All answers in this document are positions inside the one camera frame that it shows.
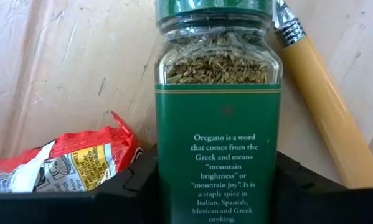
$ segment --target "dried herb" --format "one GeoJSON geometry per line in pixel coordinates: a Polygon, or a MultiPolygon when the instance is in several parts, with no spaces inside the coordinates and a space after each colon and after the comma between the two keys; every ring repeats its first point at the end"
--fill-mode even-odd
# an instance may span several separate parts
{"type": "Polygon", "coordinates": [[[233,33],[179,39],[164,64],[168,84],[267,83],[268,65],[251,57],[233,33]]]}

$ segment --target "wooden table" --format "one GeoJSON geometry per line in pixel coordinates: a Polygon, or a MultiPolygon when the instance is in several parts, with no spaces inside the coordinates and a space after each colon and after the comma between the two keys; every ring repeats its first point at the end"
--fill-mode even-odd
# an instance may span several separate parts
{"type": "MultiPolygon", "coordinates": [[[[373,151],[373,0],[288,4],[373,151]]],[[[0,159],[65,132],[115,125],[110,110],[155,142],[153,73],[163,39],[154,20],[154,0],[0,0],[0,159]]],[[[279,150],[340,182],[287,74],[279,150]]]]}

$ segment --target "spice jar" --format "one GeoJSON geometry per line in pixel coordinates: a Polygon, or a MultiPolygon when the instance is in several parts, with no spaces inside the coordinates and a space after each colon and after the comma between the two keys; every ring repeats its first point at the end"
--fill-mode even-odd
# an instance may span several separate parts
{"type": "Polygon", "coordinates": [[[157,0],[163,223],[269,223],[283,66],[272,0],[157,0]]]}

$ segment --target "knife handle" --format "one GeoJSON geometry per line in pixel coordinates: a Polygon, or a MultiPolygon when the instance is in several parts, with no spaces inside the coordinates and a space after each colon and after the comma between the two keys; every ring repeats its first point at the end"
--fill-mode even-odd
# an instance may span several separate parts
{"type": "Polygon", "coordinates": [[[373,187],[373,155],[316,51],[306,36],[281,52],[346,187],[373,187]]]}

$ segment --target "snack package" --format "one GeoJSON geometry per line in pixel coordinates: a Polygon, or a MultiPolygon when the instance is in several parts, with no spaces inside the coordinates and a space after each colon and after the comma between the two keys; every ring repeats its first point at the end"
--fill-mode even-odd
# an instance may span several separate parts
{"type": "Polygon", "coordinates": [[[63,134],[0,161],[0,193],[91,190],[142,155],[131,128],[111,112],[119,128],[63,134]]]}

